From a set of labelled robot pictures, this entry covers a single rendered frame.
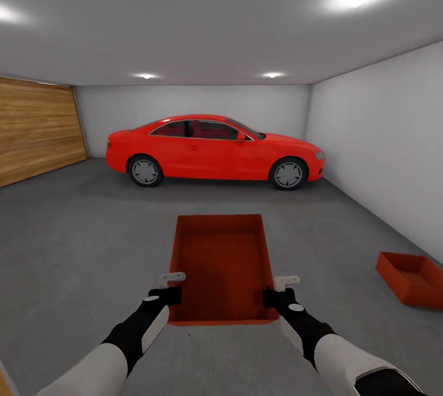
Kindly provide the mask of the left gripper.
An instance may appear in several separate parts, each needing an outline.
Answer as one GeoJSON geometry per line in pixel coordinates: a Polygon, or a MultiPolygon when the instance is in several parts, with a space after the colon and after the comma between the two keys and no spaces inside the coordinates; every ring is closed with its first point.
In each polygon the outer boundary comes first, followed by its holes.
{"type": "Polygon", "coordinates": [[[148,295],[157,295],[163,293],[169,298],[169,304],[180,304],[182,302],[182,289],[181,286],[169,287],[167,289],[153,289],[148,292],[148,295]]]}

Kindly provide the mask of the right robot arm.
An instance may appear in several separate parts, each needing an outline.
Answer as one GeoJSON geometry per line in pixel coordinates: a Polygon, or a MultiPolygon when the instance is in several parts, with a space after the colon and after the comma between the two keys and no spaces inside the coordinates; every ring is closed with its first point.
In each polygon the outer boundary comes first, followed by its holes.
{"type": "Polygon", "coordinates": [[[364,352],[335,334],[328,323],[309,315],[286,285],[298,276],[274,279],[274,290],[263,290],[265,307],[275,307],[282,331],[321,375],[334,396],[427,396],[409,376],[380,357],[364,352]]]}

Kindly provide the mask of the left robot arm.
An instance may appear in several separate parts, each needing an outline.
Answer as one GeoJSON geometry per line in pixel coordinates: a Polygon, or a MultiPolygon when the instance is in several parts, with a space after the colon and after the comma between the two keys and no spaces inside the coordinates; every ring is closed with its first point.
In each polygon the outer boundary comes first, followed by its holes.
{"type": "Polygon", "coordinates": [[[144,356],[166,326],[169,306],[182,302],[184,272],[159,276],[158,289],[148,292],[126,321],[118,323],[110,335],[83,361],[35,396],[116,396],[135,364],[144,356]]]}

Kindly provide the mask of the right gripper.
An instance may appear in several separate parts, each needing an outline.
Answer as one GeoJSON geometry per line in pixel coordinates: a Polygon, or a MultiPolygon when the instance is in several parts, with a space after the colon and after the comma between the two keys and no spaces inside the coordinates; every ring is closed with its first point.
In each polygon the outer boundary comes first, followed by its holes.
{"type": "Polygon", "coordinates": [[[271,288],[263,290],[263,304],[265,307],[275,307],[278,309],[279,300],[285,298],[295,300],[295,292],[292,288],[286,288],[285,292],[277,292],[271,288]]]}

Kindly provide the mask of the storage box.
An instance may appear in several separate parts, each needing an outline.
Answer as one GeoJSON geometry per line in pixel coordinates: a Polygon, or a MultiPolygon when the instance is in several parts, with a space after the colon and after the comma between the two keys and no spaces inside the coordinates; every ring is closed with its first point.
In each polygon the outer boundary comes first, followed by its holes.
{"type": "Polygon", "coordinates": [[[381,251],[375,269],[402,304],[443,310],[443,271],[426,256],[381,251]]]}
{"type": "Polygon", "coordinates": [[[175,326],[269,324],[280,319],[265,307],[274,290],[261,214],[182,215],[177,219],[170,273],[184,272],[182,302],[169,306],[175,326]]]}

